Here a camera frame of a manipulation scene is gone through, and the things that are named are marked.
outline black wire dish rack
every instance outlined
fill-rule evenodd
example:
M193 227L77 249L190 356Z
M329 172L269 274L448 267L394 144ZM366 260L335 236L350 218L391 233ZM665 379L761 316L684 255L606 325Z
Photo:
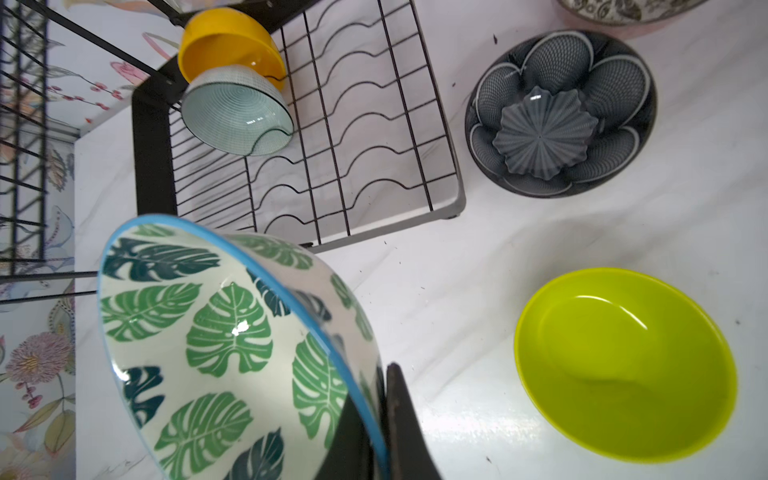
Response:
M49 213L48 170L53 142L73 144L78 131L47 115L48 8L45 2L4 0L0 10L2 111L0 144L0 289L17 282L50 282L95 276L66 270L66 259L49 256L46 239L55 234ZM69 287L54 295L0 300L0 304L88 295Z
M332 0L292 20L252 12L269 5L235 8L259 19L283 56L291 142L239 157L196 139L181 118L187 82L172 59L134 94L138 212L316 252L458 215L461 175L414 5Z

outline gray flower-shaped dish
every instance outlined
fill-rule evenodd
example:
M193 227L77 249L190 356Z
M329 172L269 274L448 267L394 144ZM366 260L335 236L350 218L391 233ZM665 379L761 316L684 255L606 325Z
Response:
M530 38L481 76L465 116L467 145L486 177L529 197L578 194L640 152L657 95L637 53L591 31Z

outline floral wallpaper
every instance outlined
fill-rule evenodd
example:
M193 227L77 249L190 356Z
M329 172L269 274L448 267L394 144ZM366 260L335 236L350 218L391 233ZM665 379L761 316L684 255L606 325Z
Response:
M167 0L192 12L230 0ZM138 60L159 68L176 55L183 29L147 0L48 0L48 6ZM128 104L147 74L58 25L48 53L49 114L87 131Z
M169 1L186 12L228 3ZM153 68L159 68L178 49L181 28L145 0L48 0L48 6ZM4 31L4 35L12 34L10 29ZM47 262L22 264L16 272L20 274L74 269L73 142L78 130L83 134L129 105L133 90L147 78L146 73L53 22L48 24L48 39L48 89L27 89L18 99L21 113L36 121L41 115L41 96L48 99L51 132L44 156L48 193L42 242ZM27 51L43 47L42 39L35 35L23 40ZM34 87L41 84L42 69L34 62L30 65L28 76L21 80ZM5 81L0 86L3 105L15 109L15 89ZM10 124L4 123L0 136L12 138ZM32 145L36 134L39 132L22 133L20 143ZM39 171L38 159L27 154L17 158L15 153L13 147L0 144L0 175L11 177L16 167L23 178ZM4 217L10 215L6 212L9 193L8 186L0 184L0 214ZM34 201L31 197L20 200L21 204ZM32 235L33 227L18 228L30 234L30 240L16 247L18 255L35 255L40 245ZM9 223L0 221L0 257L8 257L14 248L9 232ZM9 270L7 263L0 262L0 276L8 275ZM72 291L74 282L70 280L4 283L0 284L0 300ZM0 480L75 478L75 310L71 297L0 306Z
M33 137L23 134L27 144ZM51 139L48 145L48 209L43 248L48 262L22 264L17 273L53 273L74 269L74 145ZM12 147L0 148L0 174L15 166ZM20 174L38 160L18 159ZM7 189L0 191L7 200ZM0 252L11 248L10 226L0 222ZM37 253L32 238L17 247L20 257ZM0 276L9 265L0 263ZM73 291L71 280L0 284L0 300ZM39 300L0 306L0 478L69 480L74 474L75 444L74 299Z

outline white marble surface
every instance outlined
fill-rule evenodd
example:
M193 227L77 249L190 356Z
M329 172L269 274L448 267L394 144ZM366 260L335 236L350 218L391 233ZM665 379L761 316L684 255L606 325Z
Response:
M655 130L622 174L560 200L496 187L472 163L462 130L486 66L559 27L551 3L416 5L452 118L466 210L321 257L354 287L384 363L403 367L443 477L768 478L768 2L711 0L630 41L657 82ZM77 144L77 270L95 268L108 235L135 215L130 132L124 111ZM528 400L512 352L516 319L543 283L590 266L671 283L722 329L739 396L703 451L660 465L603 458ZM78 477L161 478L123 411L96 321L95 298L78 300Z

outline leaf illustration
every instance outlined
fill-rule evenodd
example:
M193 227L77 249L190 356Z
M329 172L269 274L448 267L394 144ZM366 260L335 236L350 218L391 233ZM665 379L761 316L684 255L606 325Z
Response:
M312 267L312 257L303 248L291 242L251 235L227 235L227 238L256 255L274 260L280 265L292 266L298 270L308 270Z
M126 263L131 265L129 276L134 282L159 282L219 266L219 257L204 248L120 238L104 261L104 274L122 280L118 270Z
M24 425L18 427L14 433L26 432L27 430L33 429L34 427L40 425L45 420L48 420L48 417L51 416L51 414L58 408L59 405L61 405L61 402L63 401L64 399L56 399L51 403L45 404L37 412L32 414L32 416L29 417L26 422L24 422Z
M69 71L66 68L57 67L56 65L49 65L47 74L48 78L61 78L61 77L79 77L80 75Z
M208 393L178 409L170 418L154 451L172 445L173 452L160 460L171 480L202 472L221 457L253 421L245 402L231 392Z
M274 316L290 315L290 308L283 303L279 296L270 289L266 283L260 278L256 278L251 272L248 272L251 280L256 285L256 290L259 290L261 297L264 299L266 306L272 311Z
M200 284L175 283L129 290L101 300L107 335L118 342L141 340L180 319L200 293Z
M230 355L237 354L240 373L258 372L272 356L271 333L256 297L248 289L230 283L195 314L187 334L187 362L202 373L221 377L227 371Z
M331 283L333 284L333 288L336 289L336 295L341 299L341 304L344 305L344 308L355 309L355 323L357 324L357 328L360 329L362 337L366 342L373 340L373 329L371 329L371 324L368 323L368 317L366 316L366 313L362 311L362 307L357 301L357 298L355 298L349 290L349 287L335 273L331 276Z
M160 374L160 367L156 366L134 367L128 369L126 373L128 380L123 382L123 397L127 400L136 423L141 428L152 420L160 404L165 400L165 395L156 395L144 401L139 400L138 396L160 385L163 382L163 376Z
M142 237L172 237L174 231L153 223L145 223L136 228L134 235L141 235Z
M316 323L322 324L331 321L331 312L326 308L326 304L320 297L314 296L312 293L302 292L301 290L294 290L293 295L312 314Z
M269 432L266 441L261 437L237 457L224 480L279 480L283 472L283 447L280 429Z
M55 456L64 445L74 436L74 412L65 410L53 419L45 430L45 449L49 455Z
M341 409L346 398L346 385L336 367L312 335L296 346L293 359L293 406L299 410L299 420L307 436L314 439L326 413L330 417L325 446L330 448Z

